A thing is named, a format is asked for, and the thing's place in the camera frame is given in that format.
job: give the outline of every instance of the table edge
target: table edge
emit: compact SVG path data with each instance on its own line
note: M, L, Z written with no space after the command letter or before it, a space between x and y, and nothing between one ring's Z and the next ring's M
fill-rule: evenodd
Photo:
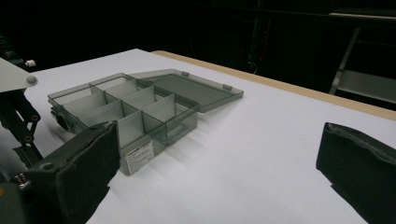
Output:
M274 79L271 79L268 77L260 77L260 76L254 75L254 74L246 73L246 72L232 69L229 67L224 67L224 66L217 65L214 63L208 63L208 62L196 60L193 58L189 58L189 57L175 54L175 53L165 51L165 50L154 50L151 53L154 53L154 54L166 57L166 58L182 61L184 63L191 63L194 65L198 65L198 66L208 68L208 69L211 69L214 71L225 73L227 75L254 81L254 82L260 83L262 85L271 86L271 87L281 89L284 91L290 91L290 92L297 93L297 94L307 96L310 98L314 98L314 99L317 99L320 101L328 102L328 103L335 104L335 105L340 105L340 106L343 106L346 108L354 109L354 110L357 110L357 111L360 111L363 113L367 113L370 115L378 116L378 117L381 117L384 119L396 120L396 111L382 108L379 106L368 105L365 103L361 103L361 102L349 100L346 98L342 98L339 96L331 95L329 93L310 90L310 89L307 89L304 87L291 85L286 82L277 81L277 80L274 80Z

